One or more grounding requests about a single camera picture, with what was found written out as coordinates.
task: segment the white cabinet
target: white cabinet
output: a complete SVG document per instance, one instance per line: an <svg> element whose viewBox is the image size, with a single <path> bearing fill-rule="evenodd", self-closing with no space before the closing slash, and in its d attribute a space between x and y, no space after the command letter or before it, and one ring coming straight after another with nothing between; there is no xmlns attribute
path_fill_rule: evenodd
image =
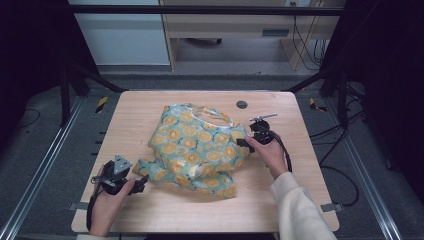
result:
<svg viewBox="0 0 424 240"><path fill-rule="evenodd" d="M69 4L158 5L157 0L69 0ZM169 65L159 14L75 14L94 61L119 70L131 66Z"/></svg>

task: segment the wooden table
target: wooden table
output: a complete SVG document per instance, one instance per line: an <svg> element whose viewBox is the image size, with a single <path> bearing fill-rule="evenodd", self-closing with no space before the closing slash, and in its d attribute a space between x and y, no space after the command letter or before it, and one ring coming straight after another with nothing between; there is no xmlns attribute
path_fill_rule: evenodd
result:
<svg viewBox="0 0 424 240"><path fill-rule="evenodd" d="M240 109L236 103L246 101ZM271 130L279 133L290 153L294 176L312 195L316 205L331 203L327 187L312 148L295 96L289 92L268 91L129 91L121 98L112 117L97 160L81 198L88 202L92 194L91 176L102 164L121 154L134 164L140 158L153 158L147 142L159 123L163 107L192 102L221 110L244 124L249 119L277 113L267 119ZM128 177L140 176L129 173ZM278 232L278 213L269 190L273 182L257 153L237 170L234 182L236 198L218 200L213 196L161 183L148 182L143 193L129 196L112 232L138 233L258 233ZM322 213L335 231L339 222L334 211ZM75 232L87 232L85 210L77 210L72 222Z"/></svg>

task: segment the black metal rail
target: black metal rail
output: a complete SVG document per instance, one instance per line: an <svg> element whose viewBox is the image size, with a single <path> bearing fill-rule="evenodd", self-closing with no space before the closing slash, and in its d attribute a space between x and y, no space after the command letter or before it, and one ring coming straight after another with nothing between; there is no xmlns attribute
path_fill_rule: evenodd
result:
<svg viewBox="0 0 424 240"><path fill-rule="evenodd" d="M364 13L362 9L320 7L192 6L192 5L47 5L45 10L70 10L96 14L204 14L204 15L296 15L343 16Z"/></svg>

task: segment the sleeve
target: sleeve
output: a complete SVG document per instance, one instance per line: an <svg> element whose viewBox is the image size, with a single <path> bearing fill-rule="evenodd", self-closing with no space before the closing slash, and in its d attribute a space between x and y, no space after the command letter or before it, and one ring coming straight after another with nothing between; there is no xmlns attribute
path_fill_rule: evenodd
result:
<svg viewBox="0 0 424 240"><path fill-rule="evenodd" d="M77 236L77 240L107 240L108 238L105 237L96 237L92 235L81 235L79 234Z"/></svg>
<svg viewBox="0 0 424 240"><path fill-rule="evenodd" d="M281 174L271 185L278 204L280 238L336 239L306 189L299 186L293 174Z"/></svg>

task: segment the floral fabric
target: floral fabric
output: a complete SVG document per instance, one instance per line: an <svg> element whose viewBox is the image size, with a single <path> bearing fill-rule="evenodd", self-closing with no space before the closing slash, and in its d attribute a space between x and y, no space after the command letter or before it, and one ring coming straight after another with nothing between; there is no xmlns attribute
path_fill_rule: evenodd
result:
<svg viewBox="0 0 424 240"><path fill-rule="evenodd" d="M228 122L217 126L198 117L208 114ZM148 146L155 159L140 159L133 168L151 181L165 182L195 191L233 198L237 194L232 171L243 165L249 148L236 139L244 138L242 124L214 108L194 104L165 106L160 124Z"/></svg>

